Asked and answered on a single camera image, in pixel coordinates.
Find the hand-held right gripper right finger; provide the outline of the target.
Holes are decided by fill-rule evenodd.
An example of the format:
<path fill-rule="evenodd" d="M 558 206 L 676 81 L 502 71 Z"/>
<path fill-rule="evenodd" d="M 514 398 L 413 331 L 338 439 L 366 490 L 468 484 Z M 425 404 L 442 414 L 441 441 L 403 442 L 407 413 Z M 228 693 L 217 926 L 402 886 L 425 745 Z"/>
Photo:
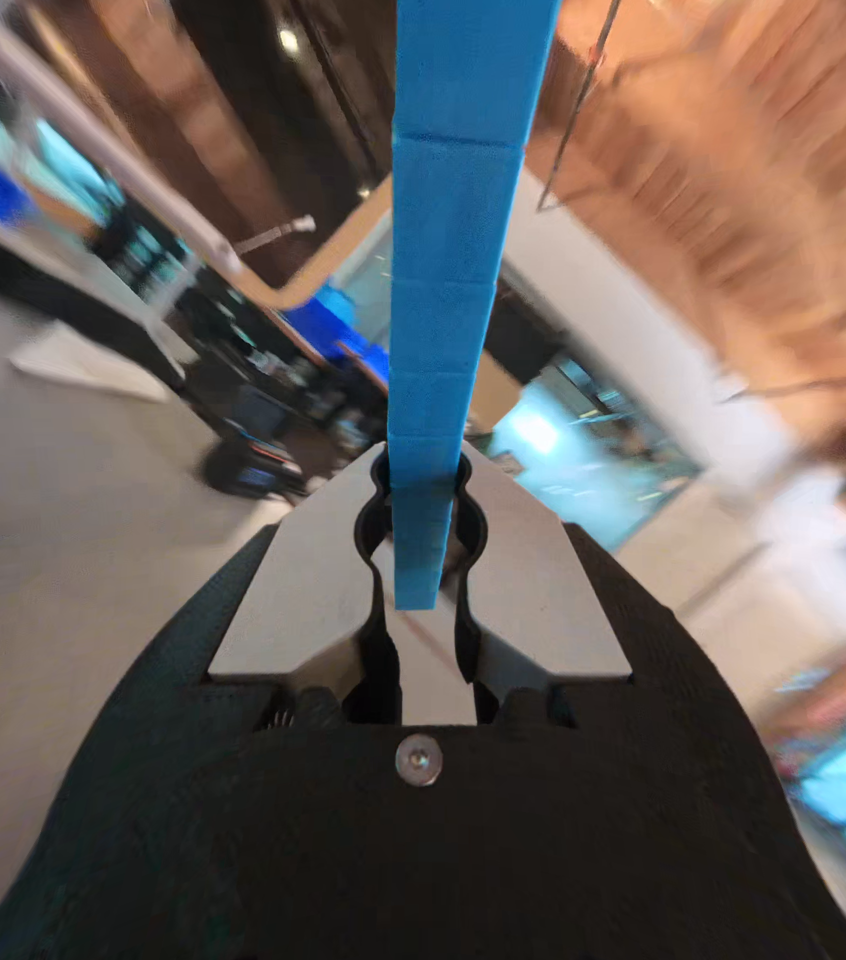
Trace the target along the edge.
<path fill-rule="evenodd" d="M 470 442 L 454 487 L 454 654 L 477 724 L 515 690 L 558 722 L 567 690 L 627 684 L 633 667 L 558 515 Z"/>

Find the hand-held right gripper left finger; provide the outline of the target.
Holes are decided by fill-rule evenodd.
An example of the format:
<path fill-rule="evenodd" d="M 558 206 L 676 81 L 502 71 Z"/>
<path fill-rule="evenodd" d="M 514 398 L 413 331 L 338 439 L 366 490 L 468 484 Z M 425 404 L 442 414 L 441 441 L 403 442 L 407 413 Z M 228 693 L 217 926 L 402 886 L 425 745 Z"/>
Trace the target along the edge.
<path fill-rule="evenodd" d="M 327 689 L 353 722 L 400 724 L 400 661 L 373 560 L 392 533 L 387 453 L 375 444 L 279 523 L 210 679 Z"/>

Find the blue foam strip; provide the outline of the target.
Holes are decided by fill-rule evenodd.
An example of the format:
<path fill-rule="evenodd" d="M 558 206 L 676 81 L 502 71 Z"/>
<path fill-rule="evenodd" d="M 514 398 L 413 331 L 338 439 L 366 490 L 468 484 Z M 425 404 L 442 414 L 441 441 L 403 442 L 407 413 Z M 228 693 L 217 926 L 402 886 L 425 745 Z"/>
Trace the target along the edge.
<path fill-rule="evenodd" d="M 436 605 L 555 1 L 400 1 L 386 452 L 394 605 Z"/>

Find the black charger case with display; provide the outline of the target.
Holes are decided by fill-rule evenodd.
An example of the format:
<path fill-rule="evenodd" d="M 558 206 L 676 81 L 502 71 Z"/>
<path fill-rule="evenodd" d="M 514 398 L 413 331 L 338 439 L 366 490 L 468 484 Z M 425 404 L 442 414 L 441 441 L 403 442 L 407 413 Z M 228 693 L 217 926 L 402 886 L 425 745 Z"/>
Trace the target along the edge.
<path fill-rule="evenodd" d="M 202 457 L 197 475 L 210 489 L 236 498 L 307 495 L 306 478 L 287 450 L 244 435 L 219 438 Z"/>

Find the small blue bin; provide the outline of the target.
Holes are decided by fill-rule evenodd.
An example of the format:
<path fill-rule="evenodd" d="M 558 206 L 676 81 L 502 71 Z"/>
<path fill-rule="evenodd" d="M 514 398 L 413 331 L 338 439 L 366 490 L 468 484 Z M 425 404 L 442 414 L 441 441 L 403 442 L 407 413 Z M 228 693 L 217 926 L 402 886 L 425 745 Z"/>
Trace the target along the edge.
<path fill-rule="evenodd" d="M 340 368 L 356 362 L 384 393 L 389 391 L 388 351 L 357 329 L 356 306 L 343 291 L 324 284 L 306 302 L 285 309 L 282 316 L 325 361 Z"/>

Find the white mirror stand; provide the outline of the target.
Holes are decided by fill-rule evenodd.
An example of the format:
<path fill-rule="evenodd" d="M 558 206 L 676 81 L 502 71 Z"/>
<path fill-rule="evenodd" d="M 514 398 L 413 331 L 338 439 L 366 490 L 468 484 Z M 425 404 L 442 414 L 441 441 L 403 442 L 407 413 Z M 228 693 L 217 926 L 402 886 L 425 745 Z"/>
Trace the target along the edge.
<path fill-rule="evenodd" d="M 244 269 L 232 244 L 183 198 L 128 139 L 113 131 L 40 56 L 22 42 L 0 15 L 0 78 L 45 117 L 124 190 L 181 237 L 196 258 L 223 273 Z M 16 369 L 37 377 L 162 402 L 159 375 L 137 348 L 106 346 L 97 335 L 80 333 L 60 320 L 34 347 L 11 356 Z"/>

